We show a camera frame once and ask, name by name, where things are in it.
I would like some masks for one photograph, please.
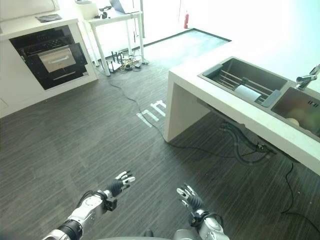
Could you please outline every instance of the double sink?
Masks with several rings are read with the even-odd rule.
[[[320,93],[235,57],[199,77],[320,142]]]

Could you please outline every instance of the dark gray floor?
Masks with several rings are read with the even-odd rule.
[[[159,122],[153,123],[163,131],[164,117],[150,104],[166,102],[168,69],[223,43],[200,32],[185,33],[146,47],[151,63],[140,72],[108,79],[99,73],[98,81],[1,119],[1,230],[41,239],[65,220],[85,191],[103,189],[131,169],[136,182],[84,240],[139,236],[147,228],[157,237],[172,238],[175,230],[189,229],[187,210],[176,194],[183,182],[194,187],[208,210],[223,216],[232,240],[320,239],[304,219],[280,214],[291,201],[285,181],[290,160],[278,154],[250,168],[234,158],[174,148],[136,116],[134,102],[108,83],[123,87],[142,111],[156,115]],[[173,142],[232,156],[230,137],[218,130],[221,122],[208,114]],[[295,164],[289,181],[292,210],[319,227],[320,177]]]

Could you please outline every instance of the black oven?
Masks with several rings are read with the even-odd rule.
[[[84,53],[67,25],[10,41],[45,90],[88,74]]]

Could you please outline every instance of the white kitchen counter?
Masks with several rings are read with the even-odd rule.
[[[41,23],[35,18],[49,14],[59,14],[62,19]],[[78,21],[72,11],[59,10],[0,22],[0,118],[97,79]],[[65,25],[75,43],[80,43],[87,75],[44,90],[9,39]]]
[[[58,14],[60,17],[62,17],[62,19],[49,22],[39,22],[38,19],[35,18],[49,14]],[[0,22],[0,27],[2,30],[2,33],[0,33],[0,41],[77,22],[78,17],[75,14],[63,10],[43,12],[31,16],[10,19]]]
[[[232,41],[171,69],[168,75],[165,139],[172,140],[209,112],[197,102],[199,98],[245,124],[246,128],[320,175],[320,142],[197,76],[233,56],[295,81],[298,76],[308,74],[316,64],[320,64],[320,47],[311,47],[310,52],[301,53],[306,48],[297,48],[295,52],[294,44],[288,41],[271,41],[268,44]],[[320,93],[320,80],[311,82],[308,87]]]

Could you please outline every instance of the fire extinguisher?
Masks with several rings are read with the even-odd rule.
[[[188,28],[188,21],[189,21],[189,14],[186,12],[185,17],[184,17],[184,28]]]

